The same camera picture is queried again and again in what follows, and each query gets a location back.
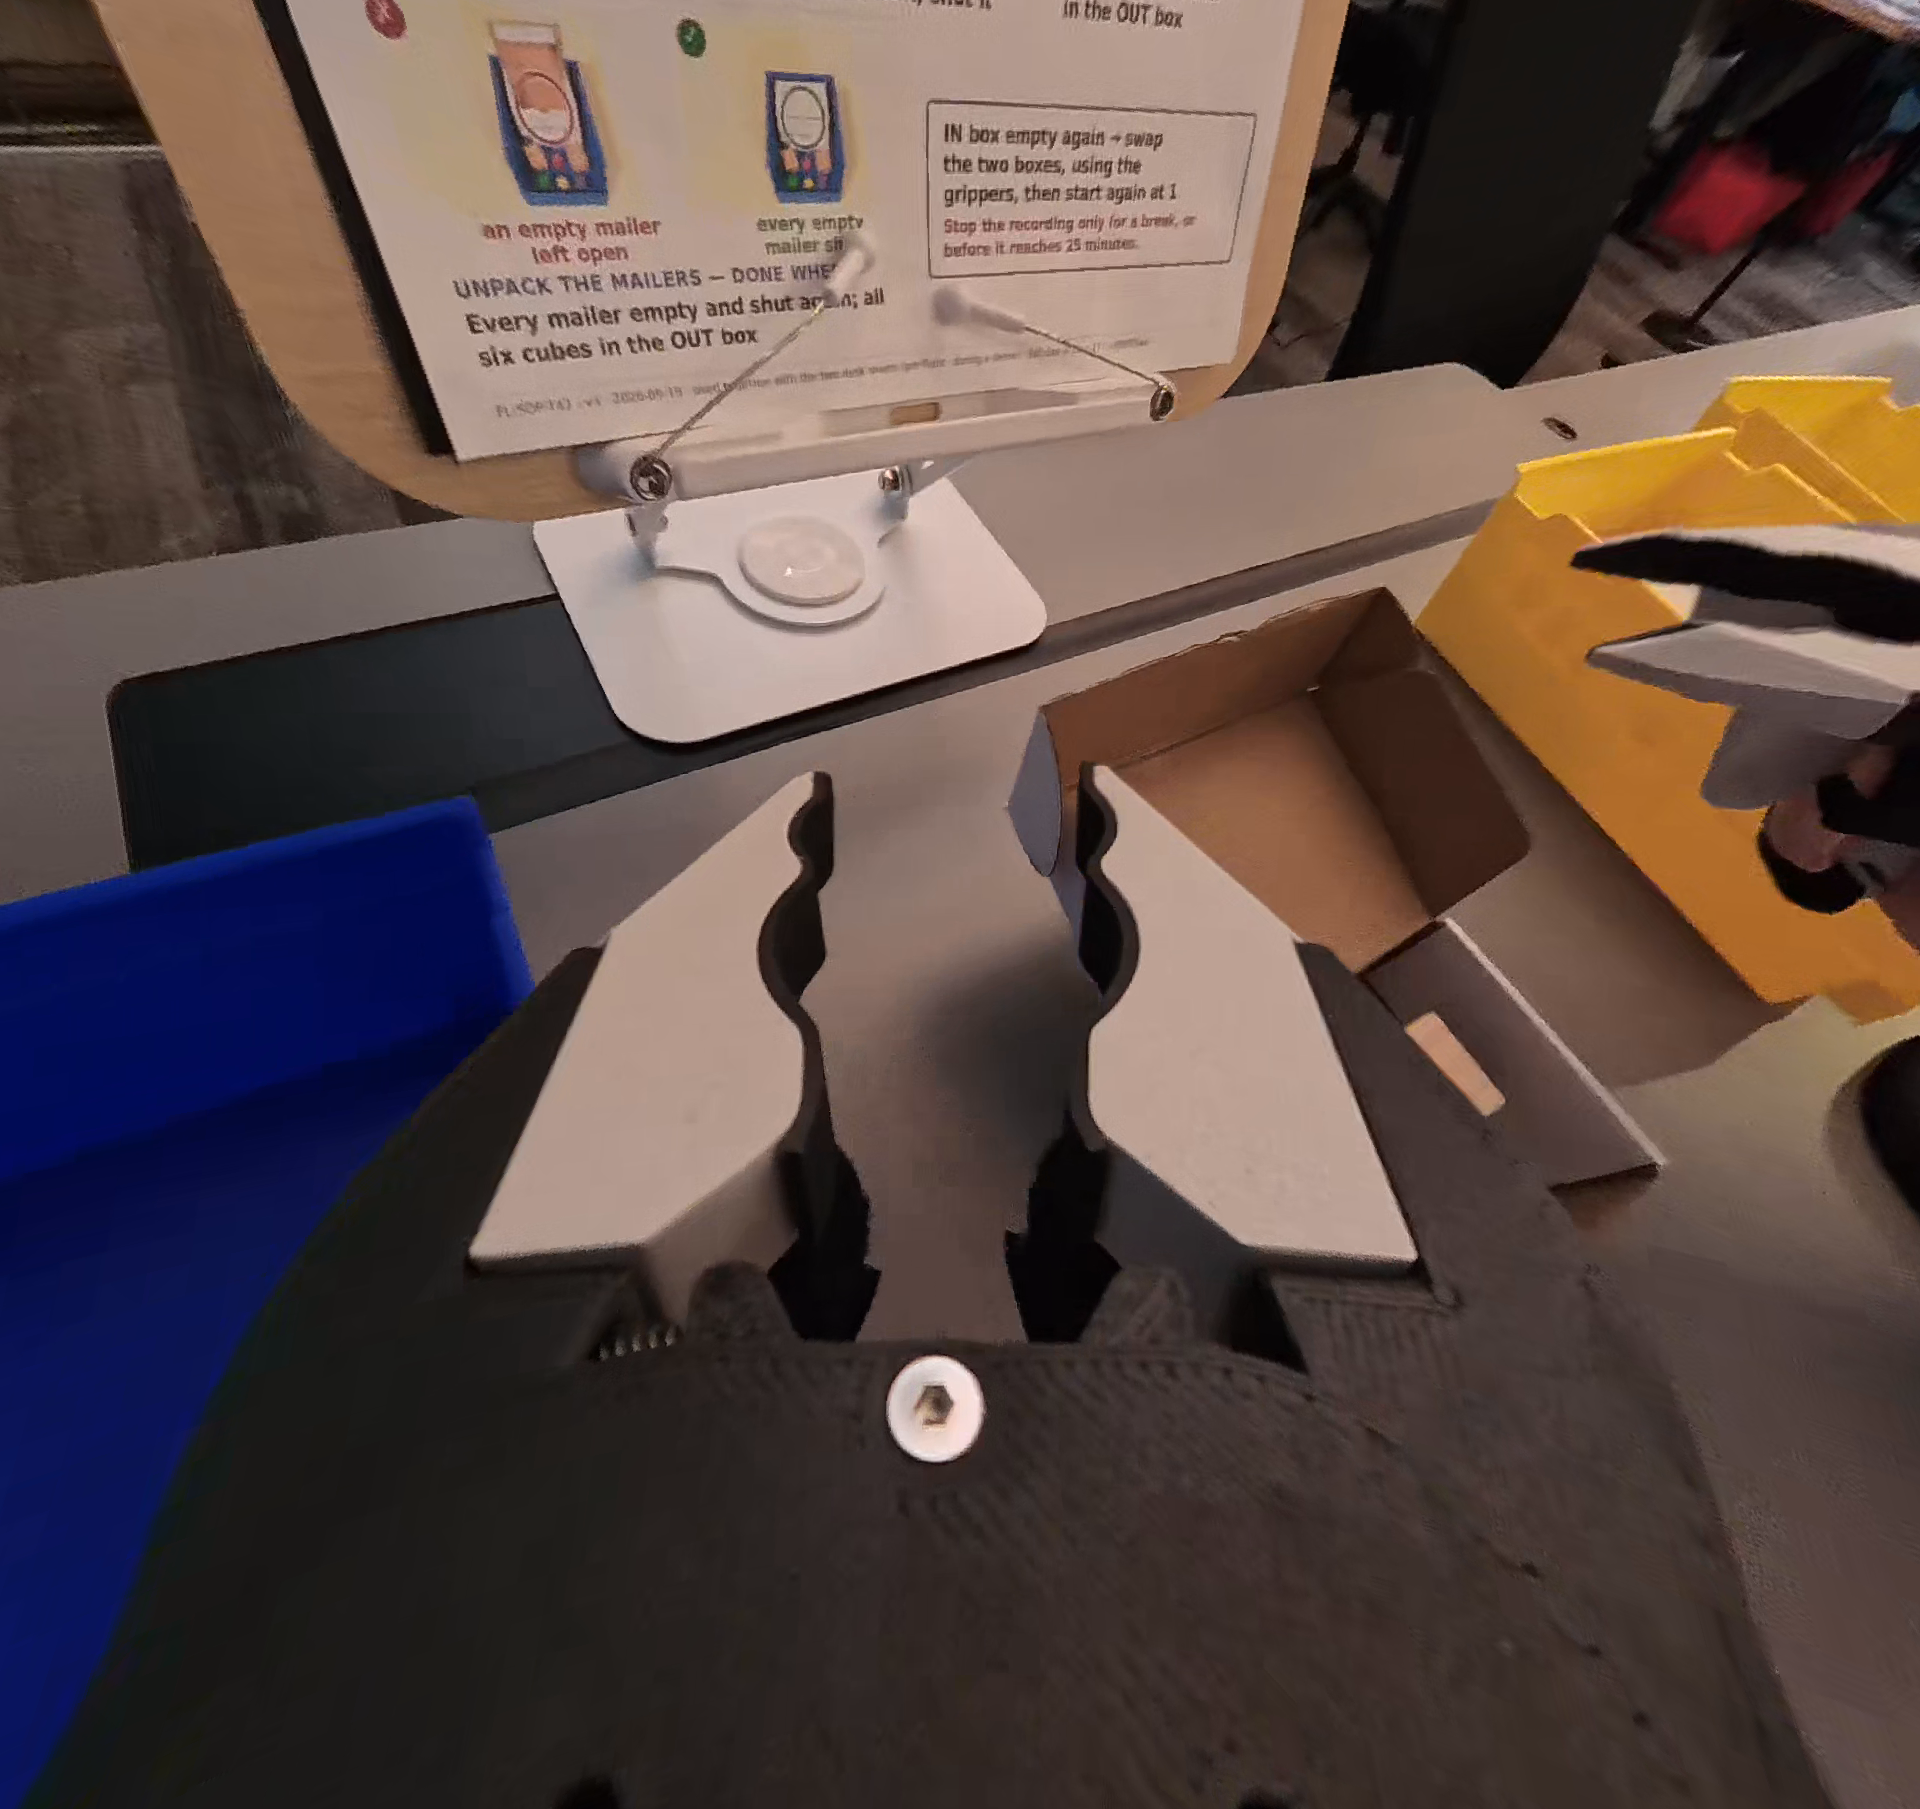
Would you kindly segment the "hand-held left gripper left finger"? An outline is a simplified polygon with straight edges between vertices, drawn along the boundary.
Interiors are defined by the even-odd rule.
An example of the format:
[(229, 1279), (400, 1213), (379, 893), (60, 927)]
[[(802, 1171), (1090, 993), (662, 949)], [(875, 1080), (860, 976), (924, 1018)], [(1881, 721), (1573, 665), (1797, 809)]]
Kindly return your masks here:
[(801, 1337), (860, 1333), (872, 1208), (802, 1000), (826, 962), (835, 824), (833, 779), (808, 771), (606, 935), (475, 1269), (615, 1269), (685, 1323), (709, 1269), (748, 1263)]

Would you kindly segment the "blue plastic bin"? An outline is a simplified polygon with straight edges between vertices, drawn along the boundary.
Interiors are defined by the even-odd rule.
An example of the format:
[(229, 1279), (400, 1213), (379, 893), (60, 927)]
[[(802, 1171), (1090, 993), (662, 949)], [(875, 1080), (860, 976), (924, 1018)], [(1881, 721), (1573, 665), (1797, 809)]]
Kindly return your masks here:
[(467, 798), (4, 906), (4, 1805), (252, 1318), (532, 987)]

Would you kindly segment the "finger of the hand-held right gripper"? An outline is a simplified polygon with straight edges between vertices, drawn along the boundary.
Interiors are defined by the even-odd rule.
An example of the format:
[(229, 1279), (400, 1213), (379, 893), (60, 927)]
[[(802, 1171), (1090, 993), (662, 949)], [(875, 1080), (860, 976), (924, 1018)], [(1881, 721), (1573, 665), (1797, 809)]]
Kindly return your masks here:
[(1912, 525), (1654, 529), (1597, 543), (1573, 569), (1694, 587), (1703, 621), (1761, 628), (1916, 628)]
[(1900, 711), (1919, 697), (1919, 649), (1837, 629), (1682, 621), (1597, 645), (1595, 670), (1742, 711)]

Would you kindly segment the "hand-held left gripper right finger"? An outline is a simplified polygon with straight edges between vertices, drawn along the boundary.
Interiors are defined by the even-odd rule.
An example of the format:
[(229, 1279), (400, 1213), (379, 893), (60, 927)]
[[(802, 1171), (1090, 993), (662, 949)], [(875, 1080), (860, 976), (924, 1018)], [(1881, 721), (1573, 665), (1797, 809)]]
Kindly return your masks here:
[(1060, 1135), (1009, 1233), (1032, 1342), (1125, 1273), (1172, 1276), (1203, 1340), (1285, 1342), (1275, 1279), (1402, 1284), (1420, 1251), (1302, 943), (1115, 769), (1085, 766), (1075, 955), (1094, 990)]

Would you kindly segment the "yellow plastic bin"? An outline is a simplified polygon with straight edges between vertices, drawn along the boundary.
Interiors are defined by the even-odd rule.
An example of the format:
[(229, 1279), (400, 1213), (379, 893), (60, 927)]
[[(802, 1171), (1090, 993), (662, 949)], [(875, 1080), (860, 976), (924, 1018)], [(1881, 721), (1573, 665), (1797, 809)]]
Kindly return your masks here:
[(1420, 629), (1651, 886), (1765, 1003), (1824, 996), (1857, 1023), (1916, 1009), (1916, 953), (1861, 904), (1793, 909), (1755, 836), (1768, 794), (1701, 792), (1731, 711), (1588, 662), (1681, 621), (1681, 597), (1583, 578), (1632, 531), (1916, 522), (1916, 406), (1867, 376), (1742, 378), (1690, 430), (1519, 467)]

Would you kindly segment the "wooden board with printed sheet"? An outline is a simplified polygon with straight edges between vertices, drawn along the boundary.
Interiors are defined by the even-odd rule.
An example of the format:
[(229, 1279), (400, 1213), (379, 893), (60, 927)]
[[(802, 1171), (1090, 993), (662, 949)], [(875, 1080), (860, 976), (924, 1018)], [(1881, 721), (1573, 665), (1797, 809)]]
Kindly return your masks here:
[(90, 0), (281, 392), (396, 491), (691, 496), (1219, 401), (1346, 0)]

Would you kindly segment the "white mailer box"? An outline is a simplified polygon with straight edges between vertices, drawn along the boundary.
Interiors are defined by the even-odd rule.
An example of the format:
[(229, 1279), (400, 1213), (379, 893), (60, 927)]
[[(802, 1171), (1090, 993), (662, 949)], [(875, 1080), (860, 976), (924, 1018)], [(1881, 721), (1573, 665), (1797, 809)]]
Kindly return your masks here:
[(1399, 601), (1336, 597), (1045, 705), (1009, 792), (1080, 924), (1085, 766), (1117, 771), (1261, 904), (1334, 953), (1557, 1193), (1666, 1156), (1454, 910), (1530, 851), (1522, 812)]

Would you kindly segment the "black panel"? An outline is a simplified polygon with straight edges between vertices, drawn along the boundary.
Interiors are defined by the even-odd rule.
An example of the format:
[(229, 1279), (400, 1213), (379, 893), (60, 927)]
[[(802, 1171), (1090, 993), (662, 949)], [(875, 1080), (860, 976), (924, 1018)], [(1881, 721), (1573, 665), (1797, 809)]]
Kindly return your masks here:
[(1329, 380), (1547, 354), (1632, 189), (1701, 0), (1449, 0)]

